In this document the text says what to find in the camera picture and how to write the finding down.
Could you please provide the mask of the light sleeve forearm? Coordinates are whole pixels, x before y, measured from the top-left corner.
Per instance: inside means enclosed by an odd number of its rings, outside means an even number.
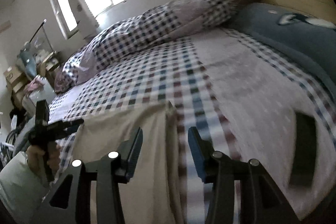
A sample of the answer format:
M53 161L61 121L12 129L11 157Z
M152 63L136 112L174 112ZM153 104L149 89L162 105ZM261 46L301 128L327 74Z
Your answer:
M49 184L30 170L24 152L1 170L1 202L16 223L30 223L49 189Z

